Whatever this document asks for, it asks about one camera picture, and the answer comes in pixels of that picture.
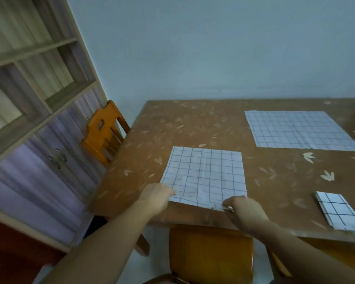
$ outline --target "cabinet handle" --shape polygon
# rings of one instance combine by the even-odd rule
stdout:
[[[61,165],[59,164],[59,162],[58,162],[57,160],[55,160],[55,159],[54,159],[54,158],[52,158],[51,156],[48,156],[47,158],[48,158],[48,160],[50,160],[50,161],[52,161],[52,162],[56,163],[56,164],[57,164],[58,169],[61,169]]]
[[[57,149],[55,149],[55,150],[61,154],[61,156],[63,157],[64,162],[66,162],[66,161],[67,161],[67,156],[66,156],[63,152],[61,152],[61,151],[59,150],[59,148],[57,148]]]

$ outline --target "white placemat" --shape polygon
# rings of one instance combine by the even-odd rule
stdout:
[[[355,211],[341,194],[316,192],[327,222],[337,230],[355,230]]]
[[[257,147],[355,151],[353,140],[325,112],[245,111]]]
[[[230,196],[247,196],[242,154],[173,147],[161,183],[172,186],[170,201],[221,210]]]

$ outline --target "light blue wall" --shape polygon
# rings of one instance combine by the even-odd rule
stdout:
[[[355,0],[68,2],[129,124],[147,100],[355,97]]]

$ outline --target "table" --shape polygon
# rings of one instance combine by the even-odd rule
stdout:
[[[148,183],[161,180],[172,146],[242,152],[248,196],[270,220],[297,236],[355,242],[355,232],[335,231],[313,194],[340,193],[355,210],[355,152],[256,147],[245,110],[325,111],[355,140],[355,99],[148,101],[107,170],[90,209],[115,217]],[[303,153],[312,152],[313,164]],[[273,168],[277,176],[260,168]],[[324,170],[335,181],[320,177]],[[191,224],[235,229],[225,214],[170,202],[152,219],[161,225]]]

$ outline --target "cabinet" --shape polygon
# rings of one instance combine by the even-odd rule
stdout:
[[[66,0],[0,0],[1,222],[79,242],[105,173],[80,142],[106,101]]]

